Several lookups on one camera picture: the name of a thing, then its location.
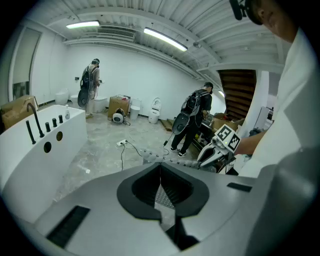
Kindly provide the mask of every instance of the toilet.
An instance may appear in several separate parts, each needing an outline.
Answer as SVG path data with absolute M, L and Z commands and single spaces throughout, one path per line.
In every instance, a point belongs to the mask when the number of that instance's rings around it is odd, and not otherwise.
M 69 99 L 69 91 L 67 88 L 62 89 L 58 93 L 55 94 L 54 100 L 57 105 L 65 105 L 67 104 Z
M 72 107 L 78 109 L 78 94 L 71 95 L 70 100 L 72 101 Z
M 152 102 L 151 109 L 149 112 L 149 122 L 151 124 L 156 124 L 161 110 L 161 100 L 159 98 L 155 98 Z
M 101 113 L 106 110 L 108 106 L 108 98 L 105 96 L 98 96 L 94 99 L 93 113 Z
M 141 100 L 137 98 L 131 98 L 130 100 L 130 119 L 136 120 L 139 115 L 140 107 L 141 107 Z

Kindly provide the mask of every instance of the person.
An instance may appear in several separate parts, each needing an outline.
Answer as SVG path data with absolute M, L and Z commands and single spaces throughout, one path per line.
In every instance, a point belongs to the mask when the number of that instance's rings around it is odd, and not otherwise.
M 291 43 L 284 69 L 278 85 L 278 94 L 273 109 L 273 124 L 264 132 L 243 138 L 235 151 L 235 155 L 252 155 L 241 170 L 242 176 L 254 177 L 259 175 L 260 169 L 266 165 L 277 164 L 286 155 L 294 153 L 309 144 L 303 143 L 297 135 L 297 129 L 293 127 L 298 113 L 290 116 L 289 109 L 298 104 L 301 111 L 301 99 L 304 95 L 313 97 L 307 87 L 313 86 L 313 94 L 318 87 L 315 81 L 319 79 L 318 63 L 304 32 L 295 24 L 283 7 L 275 0 L 246 0 L 245 10 L 247 16 L 257 25 L 264 25 L 274 35 Z
M 93 115 L 93 111 L 94 111 L 94 99 L 96 97 L 96 93 L 98 90 L 98 87 L 100 86 L 100 69 L 99 69 L 99 64 L 100 64 L 100 60 L 98 58 L 95 58 L 91 64 L 89 65 L 89 71 L 91 72 L 93 69 L 93 73 L 92 73 L 92 77 L 93 77 L 93 81 L 90 82 L 89 85 L 89 99 L 88 102 L 85 106 L 85 118 L 89 119 L 92 118 Z
M 170 150 L 172 152 L 179 152 L 178 156 L 180 158 L 186 156 L 186 151 L 189 148 L 192 140 L 195 138 L 196 133 L 201 125 L 202 119 L 207 116 L 208 111 L 210 111 L 211 109 L 212 97 L 210 94 L 212 94 L 213 87 L 214 86 L 211 82 L 206 82 L 203 88 L 198 90 L 199 94 L 204 92 L 208 92 L 209 94 L 201 97 L 198 113 L 194 116 L 191 116 L 188 126 L 180 134 L 175 135 L 173 138 Z M 178 149 L 177 146 L 184 136 L 185 140 L 183 143 L 183 147 L 181 149 Z

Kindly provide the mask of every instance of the power strip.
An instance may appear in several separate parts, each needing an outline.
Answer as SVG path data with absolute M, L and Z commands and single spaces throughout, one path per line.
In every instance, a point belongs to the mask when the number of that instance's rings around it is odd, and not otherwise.
M 117 145 L 118 147 L 120 147 L 121 145 L 124 145 L 124 144 L 126 144 L 126 143 L 127 143 L 127 140 L 126 140 L 126 139 L 123 139 L 123 140 L 117 142 L 116 145 Z

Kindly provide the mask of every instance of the white bathtub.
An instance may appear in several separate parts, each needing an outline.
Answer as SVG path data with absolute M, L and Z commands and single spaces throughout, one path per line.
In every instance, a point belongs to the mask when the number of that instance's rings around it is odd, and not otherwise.
M 65 110 L 65 106 L 54 105 L 37 112 L 42 138 L 34 115 L 0 135 L 1 196 L 9 211 L 30 223 L 52 204 L 63 175 L 88 138 L 85 111 L 69 108 L 70 119 L 66 120 Z M 52 118 L 57 120 L 57 127 L 53 127 Z M 27 120 L 35 144 L 30 139 Z M 46 122 L 50 132 L 46 131 Z M 58 132 L 62 132 L 60 141 Z M 44 151 L 47 142 L 51 143 L 48 153 Z

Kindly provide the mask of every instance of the soap dispenser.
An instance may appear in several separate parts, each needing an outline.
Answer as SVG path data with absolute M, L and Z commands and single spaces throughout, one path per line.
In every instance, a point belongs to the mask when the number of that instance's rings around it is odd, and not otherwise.
M 70 119 L 69 105 L 65 105 L 65 119 Z

